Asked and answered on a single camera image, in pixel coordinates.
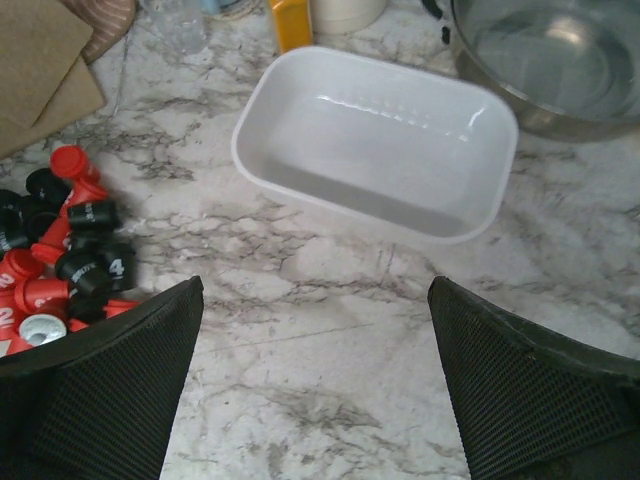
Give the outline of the brown cardboard piece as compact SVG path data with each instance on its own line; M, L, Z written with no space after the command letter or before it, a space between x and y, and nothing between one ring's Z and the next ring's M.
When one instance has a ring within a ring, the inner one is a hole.
M58 1L1 3L1 156L105 105L81 52L92 27Z

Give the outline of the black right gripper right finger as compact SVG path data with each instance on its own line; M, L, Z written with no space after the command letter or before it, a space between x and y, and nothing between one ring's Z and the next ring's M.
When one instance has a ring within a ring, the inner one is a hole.
M503 310L452 280L428 291L474 479L636 479L639 363Z

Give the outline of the white plastic storage basket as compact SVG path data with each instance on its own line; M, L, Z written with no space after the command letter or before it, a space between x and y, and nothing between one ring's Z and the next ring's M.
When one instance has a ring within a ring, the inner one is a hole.
M451 245L496 218L518 136L511 108L484 88L313 46L266 69L231 154L277 202Z

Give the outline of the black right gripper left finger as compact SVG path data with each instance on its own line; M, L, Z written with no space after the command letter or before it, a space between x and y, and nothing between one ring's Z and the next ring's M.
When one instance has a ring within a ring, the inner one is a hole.
M3 357L2 478L159 478L203 310L194 276Z

